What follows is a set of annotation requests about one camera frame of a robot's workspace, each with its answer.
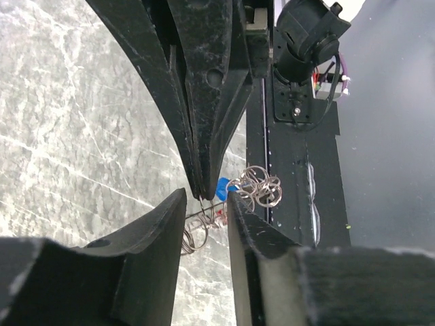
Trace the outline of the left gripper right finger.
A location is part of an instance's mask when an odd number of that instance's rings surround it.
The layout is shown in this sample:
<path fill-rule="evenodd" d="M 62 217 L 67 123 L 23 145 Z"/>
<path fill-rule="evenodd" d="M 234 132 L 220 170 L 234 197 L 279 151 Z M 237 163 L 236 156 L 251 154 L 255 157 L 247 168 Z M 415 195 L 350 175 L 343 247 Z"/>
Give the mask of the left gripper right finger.
<path fill-rule="evenodd" d="M 238 325 L 433 325 L 434 254 L 297 244 L 228 195 Z"/>

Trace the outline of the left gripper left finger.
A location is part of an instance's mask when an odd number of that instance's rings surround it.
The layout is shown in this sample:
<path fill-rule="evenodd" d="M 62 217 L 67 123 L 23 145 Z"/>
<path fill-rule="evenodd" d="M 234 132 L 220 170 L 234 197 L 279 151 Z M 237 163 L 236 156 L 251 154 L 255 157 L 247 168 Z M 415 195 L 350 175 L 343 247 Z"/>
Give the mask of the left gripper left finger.
<path fill-rule="evenodd" d="M 170 325 L 186 192 L 85 247 L 1 239 L 2 325 Z"/>

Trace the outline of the blue key tag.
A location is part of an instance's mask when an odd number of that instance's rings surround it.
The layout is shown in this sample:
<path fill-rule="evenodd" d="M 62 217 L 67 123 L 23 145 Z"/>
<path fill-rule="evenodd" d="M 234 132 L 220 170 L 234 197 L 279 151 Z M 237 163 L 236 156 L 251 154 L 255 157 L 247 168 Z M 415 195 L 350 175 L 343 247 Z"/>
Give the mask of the blue key tag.
<path fill-rule="evenodd" d="M 215 189 L 215 195 L 217 198 L 225 202 L 227 201 L 229 192 L 237 192 L 239 190 L 239 180 L 238 179 L 228 179 L 226 177 L 220 177 L 217 182 Z"/>

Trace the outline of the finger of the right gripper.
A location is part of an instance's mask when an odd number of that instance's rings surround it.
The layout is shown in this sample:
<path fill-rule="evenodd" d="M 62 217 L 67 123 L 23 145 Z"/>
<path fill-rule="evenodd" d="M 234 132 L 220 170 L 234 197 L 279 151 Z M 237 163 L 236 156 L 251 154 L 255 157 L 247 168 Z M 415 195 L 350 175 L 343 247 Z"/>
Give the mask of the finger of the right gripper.
<path fill-rule="evenodd" d="M 186 63 L 167 1 L 89 1 L 152 95 L 172 134 L 192 195 L 201 191 L 195 177 L 194 149 L 186 89 Z"/>

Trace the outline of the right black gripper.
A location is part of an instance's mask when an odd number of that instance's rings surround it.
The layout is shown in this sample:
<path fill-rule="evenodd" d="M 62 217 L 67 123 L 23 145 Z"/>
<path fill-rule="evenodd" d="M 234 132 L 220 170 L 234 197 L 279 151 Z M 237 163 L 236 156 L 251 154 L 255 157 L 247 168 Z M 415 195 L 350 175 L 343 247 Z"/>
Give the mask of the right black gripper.
<path fill-rule="evenodd" d="M 273 1 L 168 4 L 186 64 L 192 194 L 211 200 L 253 77 L 265 78 L 270 70 Z"/>

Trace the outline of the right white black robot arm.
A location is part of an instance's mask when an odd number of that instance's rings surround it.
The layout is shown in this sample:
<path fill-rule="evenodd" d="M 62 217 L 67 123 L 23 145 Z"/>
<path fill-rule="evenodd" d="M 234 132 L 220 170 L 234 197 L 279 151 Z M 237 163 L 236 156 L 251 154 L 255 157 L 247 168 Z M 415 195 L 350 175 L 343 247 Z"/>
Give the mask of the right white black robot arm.
<path fill-rule="evenodd" d="M 274 71 L 306 82 L 338 53 L 342 3 L 91 1 L 149 90 L 181 156 L 192 195 L 210 200 L 254 83 Z"/>

